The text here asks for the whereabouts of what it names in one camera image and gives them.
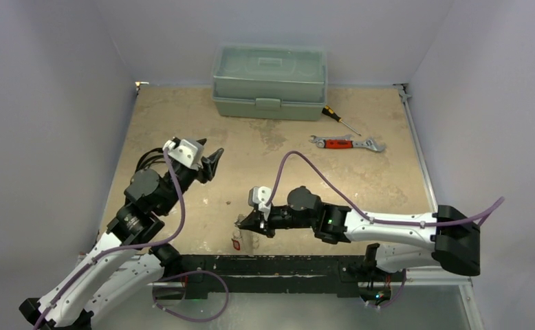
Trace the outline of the silver metal key holder plate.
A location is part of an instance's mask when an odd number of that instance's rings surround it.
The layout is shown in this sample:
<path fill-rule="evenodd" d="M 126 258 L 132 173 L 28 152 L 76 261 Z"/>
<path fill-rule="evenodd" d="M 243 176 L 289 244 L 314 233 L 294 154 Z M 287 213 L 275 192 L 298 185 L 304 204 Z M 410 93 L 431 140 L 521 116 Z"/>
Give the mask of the silver metal key holder plate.
<path fill-rule="evenodd" d="M 232 240 L 237 240 L 241 244 L 241 250 L 238 251 L 246 255 L 254 255 L 255 250 L 259 247 L 259 237 L 254 232 L 240 230 L 235 227 L 232 232 Z"/>

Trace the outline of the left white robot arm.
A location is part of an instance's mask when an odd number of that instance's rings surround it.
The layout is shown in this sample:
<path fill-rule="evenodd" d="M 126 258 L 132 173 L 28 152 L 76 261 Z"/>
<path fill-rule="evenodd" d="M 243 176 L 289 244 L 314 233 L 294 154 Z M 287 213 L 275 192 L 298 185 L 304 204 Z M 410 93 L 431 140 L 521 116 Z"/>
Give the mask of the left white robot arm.
<path fill-rule="evenodd" d="M 203 155 L 202 140 L 171 140 L 137 162 L 124 205 L 84 259 L 54 289 L 19 306 L 35 329 L 91 329 L 141 287 L 206 275 L 188 269 L 171 238 L 157 240 L 163 217 L 184 210 L 184 194 L 194 182 L 211 181 L 224 150 Z"/>

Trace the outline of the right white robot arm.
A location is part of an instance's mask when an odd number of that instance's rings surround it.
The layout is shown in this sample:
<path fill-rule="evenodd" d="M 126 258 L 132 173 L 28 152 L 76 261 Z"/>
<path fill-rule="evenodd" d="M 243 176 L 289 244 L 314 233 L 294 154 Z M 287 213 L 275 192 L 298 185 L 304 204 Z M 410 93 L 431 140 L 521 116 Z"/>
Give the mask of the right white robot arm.
<path fill-rule="evenodd" d="M 236 221 L 238 229 L 272 238 L 277 230 L 310 228 L 332 245 L 367 241 L 362 271 L 372 280 L 432 265 L 460 276 L 481 273 L 480 227 L 475 221 L 464 223 L 465 215 L 452 206 L 410 215 L 358 212 L 324 202 L 304 186 L 293 189 L 285 205 L 269 206 L 269 193 L 265 186 L 250 190 L 252 211 Z"/>

